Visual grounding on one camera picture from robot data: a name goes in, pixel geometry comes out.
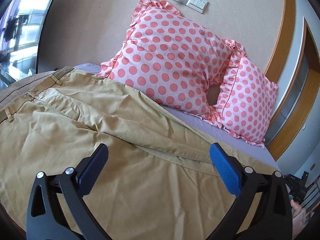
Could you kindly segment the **person's right hand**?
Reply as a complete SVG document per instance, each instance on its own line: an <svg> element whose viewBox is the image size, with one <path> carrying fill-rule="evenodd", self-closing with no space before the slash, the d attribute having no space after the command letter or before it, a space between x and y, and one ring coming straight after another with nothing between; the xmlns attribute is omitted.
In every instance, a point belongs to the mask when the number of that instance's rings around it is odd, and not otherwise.
<svg viewBox="0 0 320 240"><path fill-rule="evenodd" d="M293 199L290 201L290 204L293 209L292 218L295 218L301 213L302 207L298 202L295 202Z"/></svg>

